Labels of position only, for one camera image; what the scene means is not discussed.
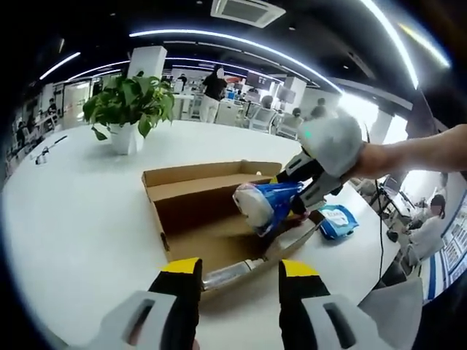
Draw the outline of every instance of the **robotic hand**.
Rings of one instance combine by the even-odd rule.
[[[302,152],[292,158],[276,180],[280,183],[312,179],[292,200],[293,213],[302,215],[323,206],[328,193],[339,193],[340,178],[357,163],[363,141],[357,120],[345,114],[302,123],[298,140]]]
[[[202,262],[168,264],[149,292],[136,292],[110,311],[98,335],[70,350],[192,350],[198,325]],[[279,264],[279,325],[285,350],[393,350],[373,319],[340,295],[329,295],[317,271]]]

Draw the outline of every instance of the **green leaves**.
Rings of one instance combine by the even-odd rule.
[[[138,130],[146,137],[159,121],[171,120],[174,96],[170,84],[157,77],[111,79],[104,90],[92,97],[83,106],[85,120],[92,124],[98,140],[107,137],[94,128],[94,124],[109,125],[138,123]]]
[[[95,135],[96,135],[96,138],[97,138],[99,141],[107,140],[107,136],[105,136],[102,132],[100,132],[99,130],[97,130],[95,127],[92,127],[91,130],[94,131],[94,133],[95,133]]]

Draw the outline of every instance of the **computer monitor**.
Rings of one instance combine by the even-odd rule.
[[[254,88],[269,91],[272,81],[261,75],[248,72],[246,85],[253,86]]]
[[[287,89],[283,85],[280,85],[279,89],[277,90],[277,98],[280,101],[292,104],[295,101],[295,91],[292,91],[291,89]]]

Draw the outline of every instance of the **cardboard box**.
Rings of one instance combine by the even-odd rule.
[[[168,261],[203,260],[202,299],[276,265],[316,230],[316,225],[307,222],[305,229],[260,238],[236,207],[232,195],[240,184],[268,183],[281,167],[242,160],[143,173]]]

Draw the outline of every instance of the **air conditioner vent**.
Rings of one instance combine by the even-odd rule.
[[[280,7],[260,0],[214,0],[211,16],[264,28],[285,14]]]

